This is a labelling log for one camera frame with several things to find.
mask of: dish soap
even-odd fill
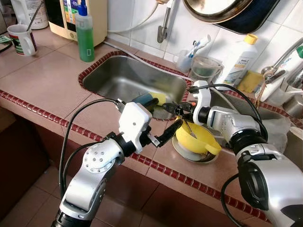
[[[91,15],[87,14],[85,0],[81,0],[81,4],[78,5],[78,13],[75,19],[80,59],[85,62],[91,62],[95,59],[93,19]]]
[[[235,85],[235,82],[247,71],[248,65],[258,54],[254,46],[257,39],[256,35],[247,34],[244,41],[236,42],[231,46],[230,54],[222,62],[224,66],[222,74],[214,77],[214,84]],[[229,90],[226,87],[217,87],[217,89]]]

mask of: yellow bottle cap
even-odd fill
[[[244,42],[253,45],[257,41],[258,37],[253,34],[247,34],[246,37],[244,38]]]

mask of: faucet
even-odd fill
[[[158,36],[157,36],[158,43],[162,43],[163,40],[166,39],[167,37],[167,24],[169,22],[169,15],[173,2],[174,0],[168,1],[163,26],[158,27]]]
[[[273,75],[277,69],[280,67],[280,65],[289,57],[289,55],[297,49],[299,46],[303,44],[303,38],[300,38],[297,42],[295,42],[272,66],[267,66],[264,69],[262,69],[261,74],[271,74]]]

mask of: green dish soap bottle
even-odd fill
[[[87,14],[85,0],[81,0],[76,14],[76,31],[79,46],[80,59],[91,62],[95,59],[93,41],[93,19]]]

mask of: toothbrush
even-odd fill
[[[192,58],[194,57],[195,53],[205,47],[210,41],[211,41],[211,37],[209,34],[207,34],[204,38],[202,38],[200,41],[195,42],[194,47],[191,49],[191,51],[187,54],[188,58]]]

